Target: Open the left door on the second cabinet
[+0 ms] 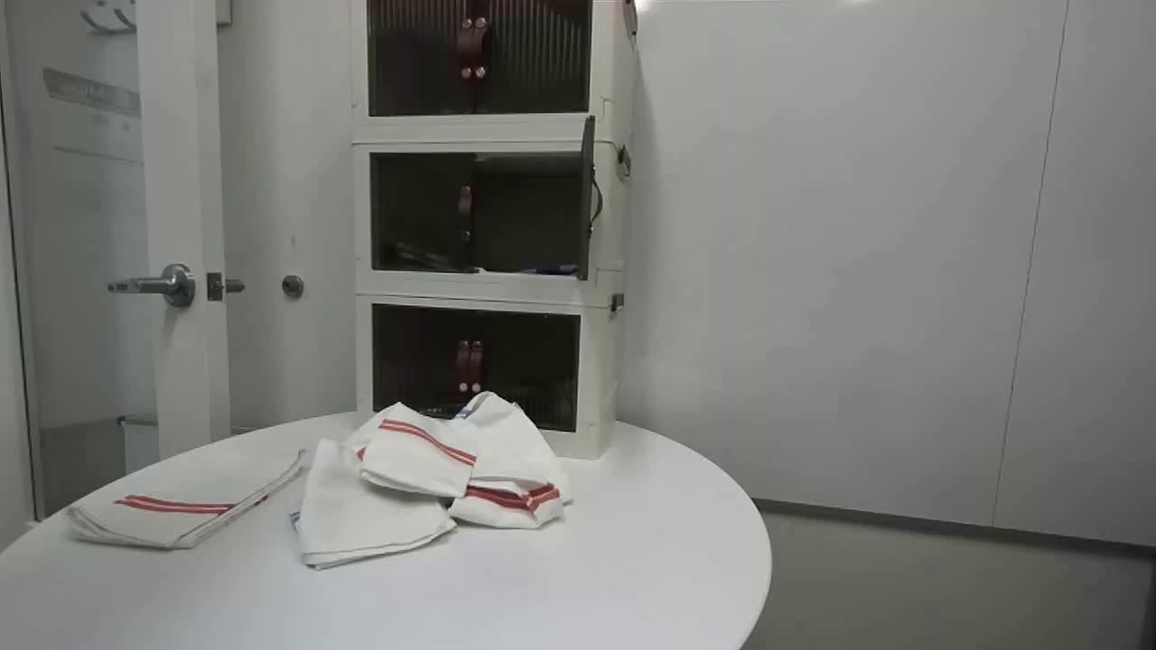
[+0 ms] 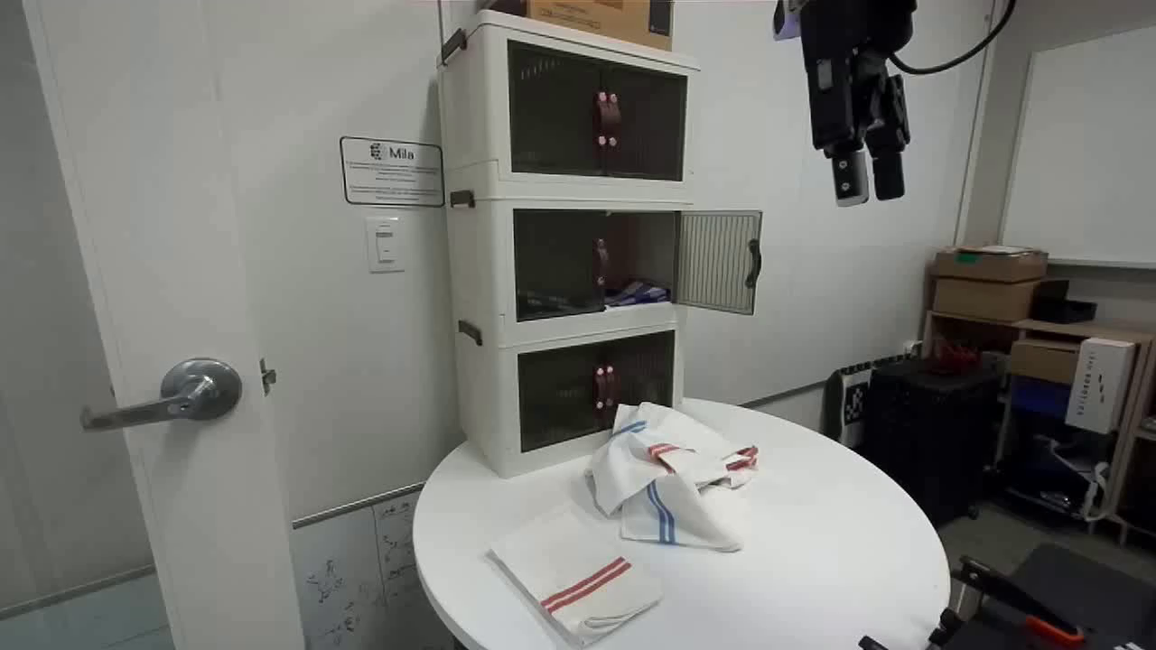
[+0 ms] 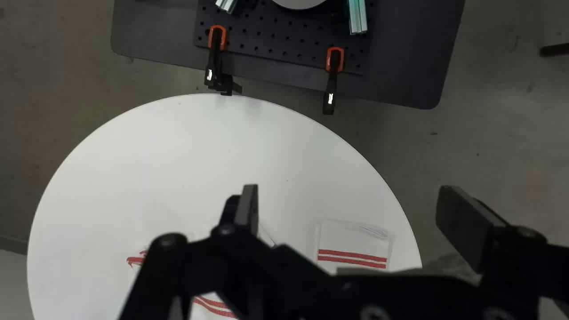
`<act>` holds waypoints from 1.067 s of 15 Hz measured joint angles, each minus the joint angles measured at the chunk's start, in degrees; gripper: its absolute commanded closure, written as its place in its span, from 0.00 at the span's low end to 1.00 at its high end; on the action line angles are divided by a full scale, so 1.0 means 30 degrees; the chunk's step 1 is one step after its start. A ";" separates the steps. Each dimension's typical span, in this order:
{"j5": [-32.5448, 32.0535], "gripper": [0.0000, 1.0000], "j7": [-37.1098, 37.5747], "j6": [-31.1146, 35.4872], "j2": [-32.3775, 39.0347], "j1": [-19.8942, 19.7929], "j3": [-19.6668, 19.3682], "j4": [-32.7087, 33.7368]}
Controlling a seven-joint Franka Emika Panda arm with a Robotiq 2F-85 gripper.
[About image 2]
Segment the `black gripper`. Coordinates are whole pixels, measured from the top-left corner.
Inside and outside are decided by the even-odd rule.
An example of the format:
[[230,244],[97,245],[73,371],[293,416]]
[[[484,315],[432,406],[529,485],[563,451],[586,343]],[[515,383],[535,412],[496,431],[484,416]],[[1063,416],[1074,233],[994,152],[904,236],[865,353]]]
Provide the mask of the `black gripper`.
[[812,145],[830,158],[843,207],[865,200],[858,145],[871,150],[874,197],[898,200],[908,191],[898,80],[883,57],[909,38],[914,0],[805,0],[800,9]]

